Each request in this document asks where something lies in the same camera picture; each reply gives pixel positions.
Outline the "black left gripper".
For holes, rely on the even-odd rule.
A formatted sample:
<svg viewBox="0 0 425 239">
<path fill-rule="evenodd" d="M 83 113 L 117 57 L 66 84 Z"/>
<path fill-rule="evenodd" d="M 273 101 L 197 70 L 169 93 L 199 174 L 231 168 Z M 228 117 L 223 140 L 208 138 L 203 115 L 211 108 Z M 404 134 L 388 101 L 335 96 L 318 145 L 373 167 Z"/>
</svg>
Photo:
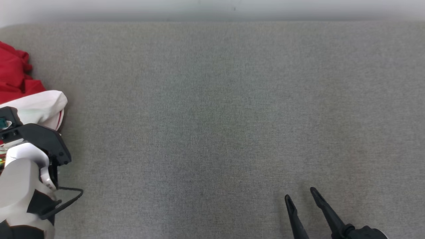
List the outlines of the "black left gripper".
<svg viewBox="0 0 425 239">
<path fill-rule="evenodd" d="M 4 167 L 18 159 L 30 159 L 39 167 L 40 179 L 50 189 L 58 189 L 57 168 L 72 161 L 62 136 L 55 130 L 29 123 L 0 130 L 0 140 L 9 144 Z"/>
</svg>

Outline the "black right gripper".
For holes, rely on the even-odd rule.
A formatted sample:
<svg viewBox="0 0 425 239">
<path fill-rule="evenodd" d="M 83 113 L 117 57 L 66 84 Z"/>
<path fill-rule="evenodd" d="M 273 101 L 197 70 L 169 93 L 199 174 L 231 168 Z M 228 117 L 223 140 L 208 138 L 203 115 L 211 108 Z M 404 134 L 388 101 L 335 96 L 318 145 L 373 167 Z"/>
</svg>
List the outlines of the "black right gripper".
<svg viewBox="0 0 425 239">
<path fill-rule="evenodd" d="M 331 230 L 332 239 L 388 239 L 388 237 L 381 230 L 371 228 L 369 226 L 364 226 L 360 229 L 350 227 L 345 231 L 344 235 L 343 230 L 346 228 L 346 226 L 340 217 L 335 213 L 335 211 L 331 208 L 327 201 L 325 201 L 325 199 L 315 187 L 311 187 L 310 192 L 317 207 L 322 210 L 325 216 L 327 224 Z M 285 195 L 285 205 L 287 208 L 294 239 L 309 239 L 309 236 L 299 219 L 296 206 L 288 194 Z"/>
</svg>

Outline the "red jersey with white sleeves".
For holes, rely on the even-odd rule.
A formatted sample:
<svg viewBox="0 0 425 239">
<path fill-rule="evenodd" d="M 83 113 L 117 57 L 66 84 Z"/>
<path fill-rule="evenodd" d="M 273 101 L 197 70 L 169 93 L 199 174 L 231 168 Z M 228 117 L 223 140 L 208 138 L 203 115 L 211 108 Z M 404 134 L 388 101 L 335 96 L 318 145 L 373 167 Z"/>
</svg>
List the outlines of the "red jersey with white sleeves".
<svg viewBox="0 0 425 239">
<path fill-rule="evenodd" d="M 23 124 L 35 123 L 56 131 L 61 127 L 68 98 L 62 91 L 49 90 L 21 97 L 0 105 L 17 109 Z"/>
</svg>

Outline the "red shorts with white trim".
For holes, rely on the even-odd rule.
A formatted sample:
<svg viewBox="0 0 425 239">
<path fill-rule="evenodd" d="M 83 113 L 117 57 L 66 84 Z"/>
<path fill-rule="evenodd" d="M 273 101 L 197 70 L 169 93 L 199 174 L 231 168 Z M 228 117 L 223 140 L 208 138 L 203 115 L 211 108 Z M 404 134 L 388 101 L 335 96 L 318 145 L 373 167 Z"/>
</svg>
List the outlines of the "red shorts with white trim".
<svg viewBox="0 0 425 239">
<path fill-rule="evenodd" d="M 31 77 L 30 55 L 0 41 L 0 104 L 45 91 L 40 80 Z"/>
</svg>

